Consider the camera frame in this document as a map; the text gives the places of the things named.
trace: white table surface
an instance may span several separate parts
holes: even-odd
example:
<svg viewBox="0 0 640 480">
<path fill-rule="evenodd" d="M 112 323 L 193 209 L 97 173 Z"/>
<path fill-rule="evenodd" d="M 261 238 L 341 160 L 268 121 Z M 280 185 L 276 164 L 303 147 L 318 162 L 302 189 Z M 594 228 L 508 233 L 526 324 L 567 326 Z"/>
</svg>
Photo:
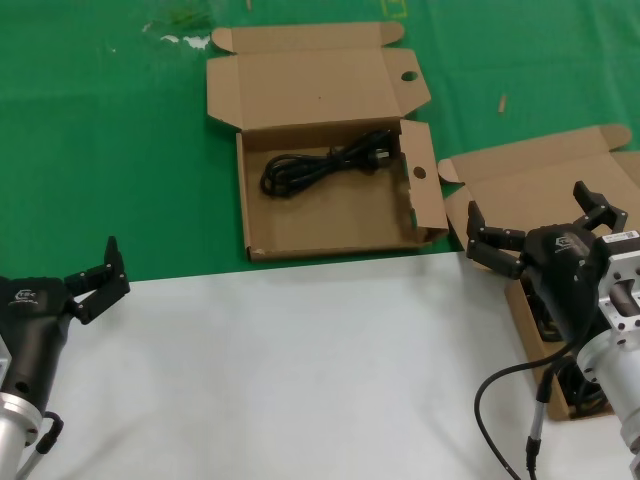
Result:
<svg viewBox="0 0 640 480">
<path fill-rule="evenodd" d="M 33 480 L 508 478 L 473 417 L 524 360 L 505 281 L 459 254 L 132 284 L 74 322 Z M 533 380 L 485 397 L 524 475 Z M 547 422 L 541 480 L 629 478 L 615 417 Z"/>
</svg>

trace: green background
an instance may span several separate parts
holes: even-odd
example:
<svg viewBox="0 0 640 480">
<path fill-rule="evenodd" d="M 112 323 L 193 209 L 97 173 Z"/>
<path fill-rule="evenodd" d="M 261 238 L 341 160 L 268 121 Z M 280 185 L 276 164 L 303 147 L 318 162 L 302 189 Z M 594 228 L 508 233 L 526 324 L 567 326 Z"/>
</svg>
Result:
<svg viewBox="0 0 640 480">
<path fill-rule="evenodd" d="M 264 267 L 244 256 L 233 129 L 205 111 L 205 61 L 220 53 L 161 41 L 166 34 L 399 20 L 401 45 L 416 51 L 433 95 L 417 119 L 430 123 L 438 159 L 597 123 L 640 127 L 637 0 L 253 7 L 2 0 L 0 274 L 59 276 L 100 263 L 109 234 L 133 280 Z"/>
</svg>

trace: robotic arm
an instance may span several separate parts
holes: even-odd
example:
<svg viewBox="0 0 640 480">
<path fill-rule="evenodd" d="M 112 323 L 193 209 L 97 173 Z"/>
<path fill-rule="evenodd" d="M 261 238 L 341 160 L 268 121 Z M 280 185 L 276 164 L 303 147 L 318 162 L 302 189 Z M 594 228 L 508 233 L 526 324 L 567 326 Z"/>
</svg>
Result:
<svg viewBox="0 0 640 480">
<path fill-rule="evenodd" d="M 513 279 L 527 274 L 563 340 L 573 347 L 583 375 L 600 384 L 620 419 L 622 438 L 636 454 L 631 470 L 638 480 L 640 235 L 636 231 L 623 232 L 626 212 L 610 205 L 603 195 L 589 191 L 583 182 L 576 183 L 573 194 L 584 211 L 583 216 L 573 223 L 540 227 L 526 234 L 487 227 L 478 206 L 471 202 L 467 256 Z M 600 225 L 611 228 L 611 235 L 597 238 L 592 230 Z M 503 250 L 519 254 L 513 256 Z M 553 377 L 545 377 L 550 391 Z M 544 413 L 536 411 L 531 445 L 527 448 L 528 454 L 530 446 L 535 450 L 533 457 L 539 450 L 544 417 L 541 411 Z M 479 424 L 485 433 L 480 420 Z M 532 465 L 533 469 L 529 464 L 528 469 L 535 478 L 535 463 Z M 517 478 L 510 467 L 507 471 Z"/>
<path fill-rule="evenodd" d="M 25 479 L 62 429 L 60 418 L 46 407 L 71 319 L 87 325 L 129 290 L 115 237 L 109 237 L 103 265 L 64 280 L 0 277 L 0 480 Z M 43 417 L 53 426 L 18 471 Z"/>
</svg>

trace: box hole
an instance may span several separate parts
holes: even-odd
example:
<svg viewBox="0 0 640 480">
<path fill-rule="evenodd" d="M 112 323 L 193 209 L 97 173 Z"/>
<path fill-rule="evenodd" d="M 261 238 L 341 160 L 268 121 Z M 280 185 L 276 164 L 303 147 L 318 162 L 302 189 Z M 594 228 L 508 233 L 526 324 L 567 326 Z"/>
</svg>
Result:
<svg viewBox="0 0 640 480">
<path fill-rule="evenodd" d="M 405 82 L 413 82 L 414 80 L 418 79 L 418 73 L 417 72 L 404 72 L 402 74 L 402 80 L 404 80 Z"/>
<path fill-rule="evenodd" d="M 425 172 L 424 168 L 416 167 L 413 169 L 413 174 L 419 178 L 420 180 L 427 178 L 427 172 Z"/>
</svg>

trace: brown cardboard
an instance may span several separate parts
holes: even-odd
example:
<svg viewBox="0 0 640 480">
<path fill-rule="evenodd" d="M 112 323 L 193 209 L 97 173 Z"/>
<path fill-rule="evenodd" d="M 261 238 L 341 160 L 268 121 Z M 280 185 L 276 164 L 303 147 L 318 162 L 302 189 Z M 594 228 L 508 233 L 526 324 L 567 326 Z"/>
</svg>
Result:
<svg viewBox="0 0 640 480">
<path fill-rule="evenodd" d="M 547 343 L 542 340 L 520 280 L 510 282 L 505 289 L 505 294 L 507 297 L 507 303 L 511 309 L 514 324 L 518 330 L 518 334 L 520 335 L 522 345 L 524 346 L 524 350 L 529 361 L 540 360 L 548 357 L 564 346 L 564 343 L 562 342 Z M 540 383 L 542 380 L 543 373 L 544 367 L 533 370 L 533 376 L 536 380 L 536 384 Z M 551 420 L 573 420 L 572 414 L 574 413 L 574 409 L 573 407 L 569 407 L 567 404 L 567 401 L 562 394 L 560 384 L 556 378 L 553 379 L 551 401 L 549 402 L 547 413 Z M 607 406 L 602 413 L 594 415 L 594 417 L 611 415 L 612 413 L 613 410 L 611 407 Z"/>
<path fill-rule="evenodd" d="M 430 100 L 429 90 L 413 51 L 382 48 L 403 34 L 395 22 L 212 33 L 214 44 L 235 53 L 208 61 L 207 108 L 242 130 L 238 171 L 251 259 L 415 249 L 447 231 L 429 127 L 402 120 Z M 259 189 L 274 156 L 325 155 L 379 128 L 397 134 L 390 168 L 339 172 L 291 199 Z"/>
<path fill-rule="evenodd" d="M 605 125 L 442 160 L 441 181 L 463 185 L 445 200 L 460 242 L 466 247 L 471 200 L 494 227 L 529 231 L 573 222 L 582 214 L 573 199 L 578 180 L 628 212 L 628 230 L 640 229 L 640 154 L 612 153 L 630 140 L 626 127 Z"/>
</svg>

